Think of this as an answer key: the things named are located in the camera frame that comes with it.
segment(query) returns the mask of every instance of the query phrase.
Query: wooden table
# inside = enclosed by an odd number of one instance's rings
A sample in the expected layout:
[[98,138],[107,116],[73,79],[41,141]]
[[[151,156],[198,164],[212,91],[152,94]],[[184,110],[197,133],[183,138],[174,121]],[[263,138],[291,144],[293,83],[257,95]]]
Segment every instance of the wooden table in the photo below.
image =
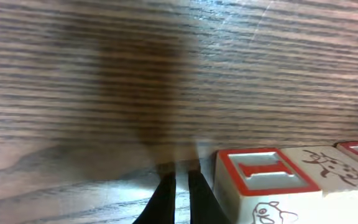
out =
[[358,0],[0,0],[0,223],[132,223],[169,162],[344,140]]

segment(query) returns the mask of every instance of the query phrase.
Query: black line drawing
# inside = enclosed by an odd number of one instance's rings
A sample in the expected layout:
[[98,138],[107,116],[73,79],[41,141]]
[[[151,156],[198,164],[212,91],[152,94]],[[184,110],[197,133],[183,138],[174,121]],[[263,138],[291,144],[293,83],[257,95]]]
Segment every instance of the black line drawing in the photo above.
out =
[[298,220],[298,215],[293,212],[280,210],[277,205],[280,202],[260,202],[258,203],[252,216],[254,222],[252,224],[291,224]]
[[317,154],[315,152],[309,150],[303,150],[304,152],[310,153],[310,158],[312,161],[305,161],[305,163],[309,164],[319,164],[323,170],[321,171],[320,175],[324,178],[327,178],[328,174],[335,174],[337,175],[343,182],[357,187],[356,184],[353,184],[350,180],[358,180],[358,171],[350,166],[349,164],[340,161],[339,159],[335,159],[332,157],[327,156],[323,152]]

